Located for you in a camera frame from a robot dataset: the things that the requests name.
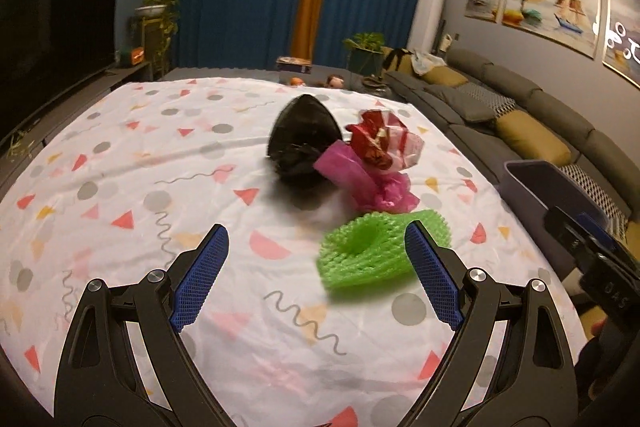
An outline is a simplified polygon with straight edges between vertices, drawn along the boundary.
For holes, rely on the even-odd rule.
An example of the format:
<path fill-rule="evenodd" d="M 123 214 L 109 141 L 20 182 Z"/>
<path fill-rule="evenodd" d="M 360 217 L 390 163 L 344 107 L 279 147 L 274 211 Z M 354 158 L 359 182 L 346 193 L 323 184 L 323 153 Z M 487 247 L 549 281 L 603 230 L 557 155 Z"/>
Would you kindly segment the grey tv cabinet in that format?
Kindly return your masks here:
<path fill-rule="evenodd" d="M 109 68 L 78 84 L 2 143 L 1 196 L 34 158 L 86 109 L 128 82 L 151 81 L 152 66 L 144 62 L 128 68 Z"/>

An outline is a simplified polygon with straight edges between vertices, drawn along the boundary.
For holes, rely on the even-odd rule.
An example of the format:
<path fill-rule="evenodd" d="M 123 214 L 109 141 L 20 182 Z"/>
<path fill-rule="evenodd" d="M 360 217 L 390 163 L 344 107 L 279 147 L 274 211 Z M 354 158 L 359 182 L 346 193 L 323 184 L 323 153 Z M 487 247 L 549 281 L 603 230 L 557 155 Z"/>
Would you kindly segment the right painting white script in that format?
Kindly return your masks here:
<path fill-rule="evenodd" d="M 640 86 L 640 0 L 608 0 L 602 63 Z"/>

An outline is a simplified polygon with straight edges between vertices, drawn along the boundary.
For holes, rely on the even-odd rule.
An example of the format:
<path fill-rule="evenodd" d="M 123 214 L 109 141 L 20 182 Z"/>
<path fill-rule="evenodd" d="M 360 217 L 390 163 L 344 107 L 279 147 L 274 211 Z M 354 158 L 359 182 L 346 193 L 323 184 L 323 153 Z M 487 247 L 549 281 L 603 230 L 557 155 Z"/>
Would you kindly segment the orange small clock radio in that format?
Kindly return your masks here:
<path fill-rule="evenodd" d="M 123 46 L 118 51 L 118 66 L 129 68 L 137 66 L 145 61 L 145 53 L 142 46 Z"/>

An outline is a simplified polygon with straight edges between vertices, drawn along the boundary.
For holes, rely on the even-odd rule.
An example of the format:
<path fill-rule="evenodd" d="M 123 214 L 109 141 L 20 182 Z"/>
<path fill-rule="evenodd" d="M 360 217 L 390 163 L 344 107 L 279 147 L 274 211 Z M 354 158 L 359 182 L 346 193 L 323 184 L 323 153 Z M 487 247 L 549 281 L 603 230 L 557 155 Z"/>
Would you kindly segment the grey cushion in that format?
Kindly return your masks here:
<path fill-rule="evenodd" d="M 494 121 L 494 111 L 471 95 L 453 87 L 429 84 L 424 90 L 451 107 L 467 124 L 488 124 Z"/>

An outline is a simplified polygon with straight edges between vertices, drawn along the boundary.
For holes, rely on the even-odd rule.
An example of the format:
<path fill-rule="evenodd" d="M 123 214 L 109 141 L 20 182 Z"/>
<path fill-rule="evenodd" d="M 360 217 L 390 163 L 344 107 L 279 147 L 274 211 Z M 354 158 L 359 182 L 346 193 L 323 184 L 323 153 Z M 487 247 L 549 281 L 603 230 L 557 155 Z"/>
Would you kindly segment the white cloth on sofa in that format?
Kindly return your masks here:
<path fill-rule="evenodd" d="M 446 66 L 446 61 L 431 53 L 414 51 L 411 53 L 411 66 L 413 72 L 421 77 L 431 72 L 434 67 Z"/>

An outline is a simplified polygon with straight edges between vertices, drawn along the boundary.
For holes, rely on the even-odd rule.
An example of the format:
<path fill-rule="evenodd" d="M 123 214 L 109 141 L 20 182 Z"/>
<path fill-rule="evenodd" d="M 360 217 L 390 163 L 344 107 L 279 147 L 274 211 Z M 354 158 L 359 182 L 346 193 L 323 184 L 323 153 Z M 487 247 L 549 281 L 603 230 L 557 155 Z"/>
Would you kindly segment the black plastic bag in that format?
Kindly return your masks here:
<path fill-rule="evenodd" d="M 329 109 L 315 96 L 303 94 L 288 102 L 278 115 L 267 157 L 282 183 L 311 188 L 324 180 L 314 163 L 341 139 L 341 129 Z"/>

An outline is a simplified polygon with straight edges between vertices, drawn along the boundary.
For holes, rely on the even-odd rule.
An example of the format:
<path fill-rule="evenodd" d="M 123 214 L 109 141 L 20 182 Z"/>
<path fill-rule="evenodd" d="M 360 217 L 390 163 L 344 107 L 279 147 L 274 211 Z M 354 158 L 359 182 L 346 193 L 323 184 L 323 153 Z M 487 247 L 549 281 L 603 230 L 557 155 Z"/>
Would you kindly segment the sailboat tree painting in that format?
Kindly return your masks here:
<path fill-rule="evenodd" d="M 593 58 L 601 0 L 503 0 L 501 23 Z"/>

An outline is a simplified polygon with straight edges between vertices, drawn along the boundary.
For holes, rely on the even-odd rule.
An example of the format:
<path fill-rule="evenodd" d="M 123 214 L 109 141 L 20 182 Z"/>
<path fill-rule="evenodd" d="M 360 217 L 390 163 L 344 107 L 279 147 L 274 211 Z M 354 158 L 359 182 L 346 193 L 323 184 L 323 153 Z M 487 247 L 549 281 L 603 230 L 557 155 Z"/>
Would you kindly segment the mustard cushion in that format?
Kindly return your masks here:
<path fill-rule="evenodd" d="M 521 110 L 496 120 L 498 137 L 524 159 L 540 159 L 556 167 L 570 163 L 570 149 L 541 122 Z"/>
<path fill-rule="evenodd" d="M 465 75 L 448 66 L 435 66 L 424 74 L 422 78 L 429 84 L 450 88 L 457 88 L 468 82 L 468 78 Z"/>

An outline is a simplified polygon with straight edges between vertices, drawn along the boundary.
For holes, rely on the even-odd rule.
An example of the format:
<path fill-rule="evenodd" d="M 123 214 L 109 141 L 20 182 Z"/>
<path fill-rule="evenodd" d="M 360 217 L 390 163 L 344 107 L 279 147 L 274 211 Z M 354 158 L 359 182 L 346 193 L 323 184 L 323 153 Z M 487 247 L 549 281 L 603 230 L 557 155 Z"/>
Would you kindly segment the green potted plant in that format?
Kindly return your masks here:
<path fill-rule="evenodd" d="M 362 77 L 381 74 L 384 62 L 384 35 L 380 32 L 358 32 L 343 40 L 347 50 L 347 69 Z"/>

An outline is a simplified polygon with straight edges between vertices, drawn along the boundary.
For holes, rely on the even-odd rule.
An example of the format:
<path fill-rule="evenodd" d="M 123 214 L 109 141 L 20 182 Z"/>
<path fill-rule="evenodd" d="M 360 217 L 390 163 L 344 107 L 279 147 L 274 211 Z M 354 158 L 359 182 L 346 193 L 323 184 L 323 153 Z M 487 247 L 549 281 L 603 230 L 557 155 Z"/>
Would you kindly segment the white standing air conditioner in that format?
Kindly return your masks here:
<path fill-rule="evenodd" d="M 409 51 L 430 53 L 439 28 L 445 0 L 418 0 L 407 42 Z"/>

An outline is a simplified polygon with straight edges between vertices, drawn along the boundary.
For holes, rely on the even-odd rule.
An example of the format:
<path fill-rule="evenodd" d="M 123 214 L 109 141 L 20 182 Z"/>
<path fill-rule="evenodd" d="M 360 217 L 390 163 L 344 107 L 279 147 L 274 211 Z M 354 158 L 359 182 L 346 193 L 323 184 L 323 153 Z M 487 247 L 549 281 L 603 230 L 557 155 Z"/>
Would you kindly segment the black television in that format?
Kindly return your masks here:
<path fill-rule="evenodd" d="M 116 0 L 1 0 L 1 134 L 111 65 Z"/>

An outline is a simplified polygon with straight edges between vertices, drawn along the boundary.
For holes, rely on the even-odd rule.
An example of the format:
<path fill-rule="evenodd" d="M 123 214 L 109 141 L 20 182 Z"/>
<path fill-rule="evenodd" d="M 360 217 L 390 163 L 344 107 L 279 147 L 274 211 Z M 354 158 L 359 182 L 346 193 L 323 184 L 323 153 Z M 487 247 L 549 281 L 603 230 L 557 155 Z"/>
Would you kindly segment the mustard cushion far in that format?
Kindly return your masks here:
<path fill-rule="evenodd" d="M 468 82 L 468 78 L 465 75 L 448 66 L 435 66 L 424 74 L 422 78 L 429 84 L 450 88 L 457 88 Z"/>

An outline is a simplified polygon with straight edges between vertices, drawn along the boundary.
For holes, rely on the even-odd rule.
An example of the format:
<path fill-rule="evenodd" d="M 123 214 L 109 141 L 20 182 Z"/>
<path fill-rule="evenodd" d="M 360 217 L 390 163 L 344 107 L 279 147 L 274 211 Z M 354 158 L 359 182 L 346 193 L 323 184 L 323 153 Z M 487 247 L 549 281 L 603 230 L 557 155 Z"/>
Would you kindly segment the mustard cushion middle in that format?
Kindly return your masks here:
<path fill-rule="evenodd" d="M 521 110 L 496 120 L 498 137 L 524 159 L 540 159 L 556 167 L 570 163 L 570 149 L 541 122 Z"/>

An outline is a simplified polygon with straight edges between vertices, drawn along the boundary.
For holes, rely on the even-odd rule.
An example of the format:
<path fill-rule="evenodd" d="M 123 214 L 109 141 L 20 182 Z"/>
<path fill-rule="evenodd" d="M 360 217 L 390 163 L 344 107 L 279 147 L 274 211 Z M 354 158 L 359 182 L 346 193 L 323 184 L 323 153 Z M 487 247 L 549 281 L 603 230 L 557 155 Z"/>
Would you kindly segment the red white crumpled wrapper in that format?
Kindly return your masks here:
<path fill-rule="evenodd" d="M 348 124 L 349 145 L 370 168 L 399 172 L 415 166 L 424 142 L 390 110 L 365 110 L 357 124 Z"/>

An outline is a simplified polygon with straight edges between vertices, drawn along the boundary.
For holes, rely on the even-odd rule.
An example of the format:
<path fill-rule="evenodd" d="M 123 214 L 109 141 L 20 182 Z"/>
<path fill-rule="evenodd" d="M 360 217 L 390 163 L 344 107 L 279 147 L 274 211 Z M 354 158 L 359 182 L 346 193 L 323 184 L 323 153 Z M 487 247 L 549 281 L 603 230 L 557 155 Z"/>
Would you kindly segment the pink plastic wrapper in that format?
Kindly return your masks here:
<path fill-rule="evenodd" d="M 419 204 L 405 173 L 367 166 L 343 141 L 334 142 L 314 162 L 314 169 L 345 191 L 360 213 L 379 211 L 397 215 L 410 212 Z"/>

